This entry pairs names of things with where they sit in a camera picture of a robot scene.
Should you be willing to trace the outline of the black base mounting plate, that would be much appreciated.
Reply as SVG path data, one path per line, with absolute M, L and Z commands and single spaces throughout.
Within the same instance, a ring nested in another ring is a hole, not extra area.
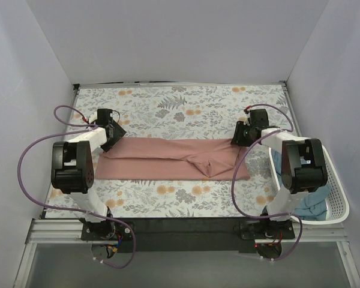
M 137 252 L 238 251 L 255 253 L 255 240 L 280 246 L 295 238 L 292 222 L 229 218 L 123 218 L 134 232 Z

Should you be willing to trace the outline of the white plastic laundry basket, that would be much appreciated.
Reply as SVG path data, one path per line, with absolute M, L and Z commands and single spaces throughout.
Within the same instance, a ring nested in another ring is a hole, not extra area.
M 344 221 L 349 215 L 349 203 L 346 199 L 346 194 L 343 190 L 343 187 L 340 183 L 340 180 L 337 176 L 337 173 L 334 169 L 333 163 L 326 148 L 323 147 L 322 150 L 323 150 L 323 155 L 326 164 L 326 171 L 327 171 L 326 184 L 329 184 L 331 187 L 331 192 L 329 196 L 326 198 L 326 205 L 328 209 L 326 213 L 326 220 L 325 221 L 302 220 L 298 215 L 294 214 L 293 211 L 293 215 L 291 216 L 291 219 L 293 219 L 296 222 L 301 220 L 303 224 L 307 224 L 307 225 L 337 224 Z

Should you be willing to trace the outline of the pink t shirt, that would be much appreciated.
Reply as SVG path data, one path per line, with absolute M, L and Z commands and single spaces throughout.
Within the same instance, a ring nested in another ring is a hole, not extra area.
M 248 180 L 238 161 L 245 148 L 230 139 L 125 137 L 99 156 L 95 177 L 101 180 Z

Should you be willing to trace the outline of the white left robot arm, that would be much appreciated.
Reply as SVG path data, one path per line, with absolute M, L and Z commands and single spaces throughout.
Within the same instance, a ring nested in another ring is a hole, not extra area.
M 89 232 L 108 240 L 116 232 L 110 209 L 98 194 L 91 190 L 95 173 L 92 153 L 101 148 L 109 151 L 120 141 L 126 131 L 114 120 L 114 110 L 100 108 L 86 123 L 96 125 L 67 142 L 56 142 L 52 148 L 51 183 L 53 188 L 73 199 L 80 210 L 84 211 L 81 222 L 87 225 Z

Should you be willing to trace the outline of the floral patterned table mat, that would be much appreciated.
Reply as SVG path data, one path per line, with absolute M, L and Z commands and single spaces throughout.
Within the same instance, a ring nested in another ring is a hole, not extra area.
M 245 119 L 248 105 L 263 103 L 271 124 L 288 128 L 291 118 L 281 85 L 132 86 L 81 88 L 70 130 L 80 116 L 111 108 L 130 137 L 228 139 Z M 247 181 L 98 180 L 93 190 L 115 217 L 229 217 L 241 211 L 258 215 L 273 200 L 276 187 L 269 154 L 256 146 L 246 156 Z

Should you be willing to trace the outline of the blue t shirt in basket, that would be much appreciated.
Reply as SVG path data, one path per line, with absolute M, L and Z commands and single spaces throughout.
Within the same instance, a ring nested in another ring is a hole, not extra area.
M 281 180 L 281 154 L 271 150 L 271 158 L 274 162 L 274 169 L 279 186 L 283 186 Z M 325 221 L 327 213 L 326 198 L 331 192 L 329 184 L 319 187 L 315 192 L 309 193 L 294 210 L 302 220 Z

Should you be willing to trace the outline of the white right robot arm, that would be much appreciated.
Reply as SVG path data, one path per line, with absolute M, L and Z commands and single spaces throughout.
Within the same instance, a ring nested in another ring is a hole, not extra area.
M 248 122 L 236 123 L 231 144 L 245 147 L 245 154 L 256 145 L 267 146 L 280 153 L 282 186 L 259 216 L 241 211 L 246 220 L 233 230 L 242 239 L 256 236 L 281 238 L 283 233 L 291 231 L 291 218 L 302 223 L 295 209 L 303 199 L 328 181 L 322 143 L 319 139 L 294 136 L 292 128 L 271 126 L 265 109 L 248 106 L 245 113 Z

